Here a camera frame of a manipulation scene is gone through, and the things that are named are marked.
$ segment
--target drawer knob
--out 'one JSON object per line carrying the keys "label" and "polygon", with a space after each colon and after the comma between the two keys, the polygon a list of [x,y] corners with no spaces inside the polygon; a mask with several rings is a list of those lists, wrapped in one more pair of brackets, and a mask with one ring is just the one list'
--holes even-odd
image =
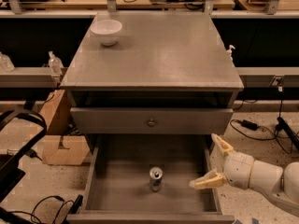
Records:
{"label": "drawer knob", "polygon": [[149,125],[151,128],[154,127],[156,124],[157,124],[156,121],[153,120],[153,119],[150,119],[150,120],[148,121],[148,125]]}

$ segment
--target drawer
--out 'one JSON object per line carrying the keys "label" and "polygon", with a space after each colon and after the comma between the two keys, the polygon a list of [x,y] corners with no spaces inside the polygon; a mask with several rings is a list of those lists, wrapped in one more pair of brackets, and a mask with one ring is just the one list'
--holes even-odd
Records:
{"label": "drawer", "polygon": [[[150,189],[150,168],[160,167],[162,187]],[[189,182],[210,170],[203,135],[97,135],[83,205],[73,224],[233,223],[220,210],[215,189]]]}
{"label": "drawer", "polygon": [[224,133],[232,109],[72,108],[82,133]]}

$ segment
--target plastic bottle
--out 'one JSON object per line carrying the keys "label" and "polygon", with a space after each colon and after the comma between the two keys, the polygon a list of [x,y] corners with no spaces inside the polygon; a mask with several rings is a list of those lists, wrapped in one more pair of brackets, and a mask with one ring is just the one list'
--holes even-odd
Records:
{"label": "plastic bottle", "polygon": [[62,74],[63,72],[62,72],[61,68],[64,67],[62,60],[60,60],[58,57],[56,57],[53,54],[53,51],[49,51],[49,56],[50,56],[49,67],[52,70],[52,72],[55,74]]}
{"label": "plastic bottle", "polygon": [[15,68],[10,58],[2,52],[0,52],[0,66],[5,71],[12,71]]}

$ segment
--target white bowl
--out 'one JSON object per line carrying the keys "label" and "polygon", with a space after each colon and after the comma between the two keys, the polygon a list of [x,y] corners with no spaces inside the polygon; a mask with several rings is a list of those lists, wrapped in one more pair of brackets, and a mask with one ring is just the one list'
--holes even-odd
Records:
{"label": "white bowl", "polygon": [[116,20],[96,21],[91,26],[91,31],[99,38],[100,42],[105,46],[114,45],[120,38],[119,31],[122,24]]}

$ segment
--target cabinet top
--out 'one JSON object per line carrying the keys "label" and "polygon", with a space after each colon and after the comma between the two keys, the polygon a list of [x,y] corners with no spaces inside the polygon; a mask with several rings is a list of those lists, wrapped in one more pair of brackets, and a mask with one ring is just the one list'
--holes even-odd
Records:
{"label": "cabinet top", "polygon": [[200,12],[100,12],[122,23],[119,41],[87,31],[62,82],[70,90],[241,90],[212,19]]}

